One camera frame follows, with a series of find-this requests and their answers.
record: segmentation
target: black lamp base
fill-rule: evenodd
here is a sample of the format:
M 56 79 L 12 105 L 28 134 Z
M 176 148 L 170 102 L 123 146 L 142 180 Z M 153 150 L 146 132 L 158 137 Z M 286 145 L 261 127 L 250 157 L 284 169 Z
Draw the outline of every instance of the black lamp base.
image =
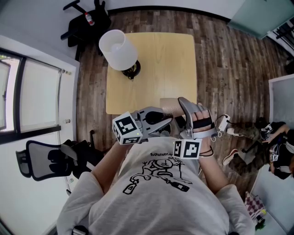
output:
M 139 61 L 136 61 L 136 63 L 132 67 L 127 70 L 123 70 L 122 73 L 129 79 L 134 79 L 134 77 L 139 74 L 140 70 L 141 64 L 139 63 Z

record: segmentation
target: door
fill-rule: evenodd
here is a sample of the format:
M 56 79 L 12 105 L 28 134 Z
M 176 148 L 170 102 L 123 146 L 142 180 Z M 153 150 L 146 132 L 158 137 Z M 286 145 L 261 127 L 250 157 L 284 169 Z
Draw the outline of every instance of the door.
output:
M 6 129 L 6 90 L 10 64 L 0 61 L 0 130 Z
M 245 0 L 228 25 L 261 39 L 294 17 L 292 1 Z

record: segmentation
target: person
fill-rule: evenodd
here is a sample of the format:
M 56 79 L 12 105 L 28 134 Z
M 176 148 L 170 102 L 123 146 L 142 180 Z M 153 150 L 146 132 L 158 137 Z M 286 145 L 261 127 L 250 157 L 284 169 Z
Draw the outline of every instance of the person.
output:
M 254 153 L 255 158 L 249 164 L 240 157 L 242 154 L 237 149 L 233 149 L 226 156 L 222 164 L 228 165 L 229 168 L 239 175 L 256 173 L 262 166 L 270 164 L 270 171 L 281 179 L 285 179 L 294 172 L 294 130 L 290 129 L 285 122 L 272 122 L 273 128 L 269 140 L 262 141 L 260 137 L 260 128 L 252 123 L 240 123 L 236 127 L 230 127 L 228 134 L 234 136 L 244 136 L 257 143 L 257 151 Z M 278 159 L 271 161 L 271 148 L 277 148 Z
M 209 113 L 192 117 L 197 121 Z M 174 140 L 153 137 L 131 149 L 116 142 L 91 173 L 81 174 L 58 217 L 58 234 L 70 235 L 83 225 L 89 234 L 253 235 L 253 221 L 236 186 L 229 184 L 216 159 L 174 158 Z M 200 153 L 212 155 L 209 137 L 202 140 Z M 207 186 L 198 178 L 198 164 Z

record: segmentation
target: sneaker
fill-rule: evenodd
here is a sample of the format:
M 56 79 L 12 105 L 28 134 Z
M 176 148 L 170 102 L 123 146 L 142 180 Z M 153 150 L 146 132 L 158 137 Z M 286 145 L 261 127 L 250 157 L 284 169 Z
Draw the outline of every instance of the sneaker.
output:
M 227 130 L 226 130 L 226 133 L 227 134 L 230 134 L 230 135 L 233 135 L 233 136 L 243 136 L 242 134 L 238 134 L 238 133 L 234 133 L 234 128 L 233 127 L 229 127 Z
M 222 164 L 224 165 L 224 166 L 226 166 L 227 164 L 229 164 L 230 162 L 231 162 L 231 160 L 233 160 L 233 158 L 234 158 L 234 155 L 235 154 L 238 154 L 239 152 L 238 152 L 238 149 L 233 149 L 232 151 L 231 151 L 231 153 L 228 155 L 228 156 L 226 156 L 225 158 L 224 158 L 224 160 L 222 160 Z

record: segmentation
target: window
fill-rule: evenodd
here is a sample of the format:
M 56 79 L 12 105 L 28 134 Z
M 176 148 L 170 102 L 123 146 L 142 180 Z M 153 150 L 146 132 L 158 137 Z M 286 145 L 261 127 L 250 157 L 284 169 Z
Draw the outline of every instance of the window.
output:
M 19 59 L 0 54 L 0 131 L 13 131 L 13 95 Z
M 60 69 L 0 49 L 0 144 L 59 131 Z

